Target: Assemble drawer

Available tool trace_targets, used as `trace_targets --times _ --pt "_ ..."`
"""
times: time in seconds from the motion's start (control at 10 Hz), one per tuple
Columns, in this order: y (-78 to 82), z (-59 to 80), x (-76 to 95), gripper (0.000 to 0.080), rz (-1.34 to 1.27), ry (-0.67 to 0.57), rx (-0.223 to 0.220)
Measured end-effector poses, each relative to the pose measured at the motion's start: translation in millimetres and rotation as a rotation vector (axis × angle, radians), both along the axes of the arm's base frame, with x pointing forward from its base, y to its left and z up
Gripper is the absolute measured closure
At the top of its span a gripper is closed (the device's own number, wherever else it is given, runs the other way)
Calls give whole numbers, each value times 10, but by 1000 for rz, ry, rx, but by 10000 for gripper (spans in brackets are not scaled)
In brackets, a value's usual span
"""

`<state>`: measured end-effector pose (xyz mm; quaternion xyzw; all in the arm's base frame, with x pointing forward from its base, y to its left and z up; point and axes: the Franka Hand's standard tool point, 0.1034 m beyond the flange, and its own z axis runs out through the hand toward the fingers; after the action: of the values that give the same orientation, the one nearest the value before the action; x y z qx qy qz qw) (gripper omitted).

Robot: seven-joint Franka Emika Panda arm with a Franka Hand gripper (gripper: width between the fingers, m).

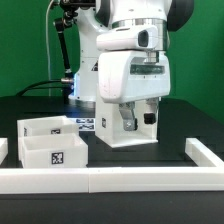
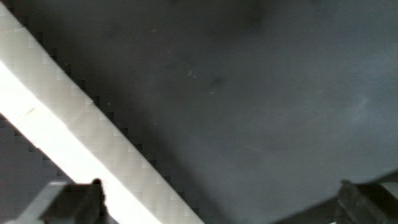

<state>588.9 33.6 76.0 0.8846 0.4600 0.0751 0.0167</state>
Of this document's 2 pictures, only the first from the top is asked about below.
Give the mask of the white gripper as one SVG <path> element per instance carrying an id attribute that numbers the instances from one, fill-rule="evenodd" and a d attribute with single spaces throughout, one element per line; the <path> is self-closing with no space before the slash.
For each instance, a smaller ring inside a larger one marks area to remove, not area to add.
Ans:
<path id="1" fill-rule="evenodd" d="M 98 60 L 98 87 L 105 103 L 119 105 L 125 131 L 137 130 L 135 103 L 146 100 L 144 123 L 157 121 L 158 99 L 170 92 L 168 58 L 159 54 L 159 61 L 150 63 L 144 51 L 104 52 Z"/>

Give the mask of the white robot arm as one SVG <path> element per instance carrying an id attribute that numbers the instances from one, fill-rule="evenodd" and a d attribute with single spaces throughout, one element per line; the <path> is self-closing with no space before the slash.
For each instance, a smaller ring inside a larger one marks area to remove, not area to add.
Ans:
<path id="1" fill-rule="evenodd" d="M 193 14 L 194 0 L 84 0 L 78 10 L 82 69 L 98 74 L 101 99 L 119 108 L 126 131 L 157 121 L 170 92 L 169 34 Z"/>

